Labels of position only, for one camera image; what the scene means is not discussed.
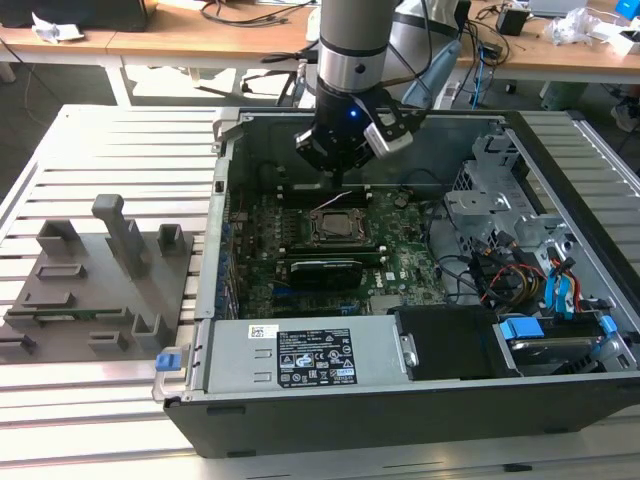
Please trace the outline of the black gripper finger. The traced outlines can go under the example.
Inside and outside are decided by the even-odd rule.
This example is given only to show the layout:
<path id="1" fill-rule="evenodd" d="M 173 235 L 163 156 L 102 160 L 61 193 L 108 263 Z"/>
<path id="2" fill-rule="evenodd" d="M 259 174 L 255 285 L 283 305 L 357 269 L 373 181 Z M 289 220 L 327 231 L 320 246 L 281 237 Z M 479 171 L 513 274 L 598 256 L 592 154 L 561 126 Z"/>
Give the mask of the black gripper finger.
<path id="1" fill-rule="evenodd" d="M 313 126 L 295 136 L 296 152 L 321 174 L 333 189 L 342 186 L 342 163 L 337 138 L 329 130 Z"/>
<path id="2" fill-rule="evenodd" d="M 367 141 L 343 143 L 339 152 L 339 187 L 343 187 L 346 173 L 361 168 L 373 156 L 374 153 Z"/>

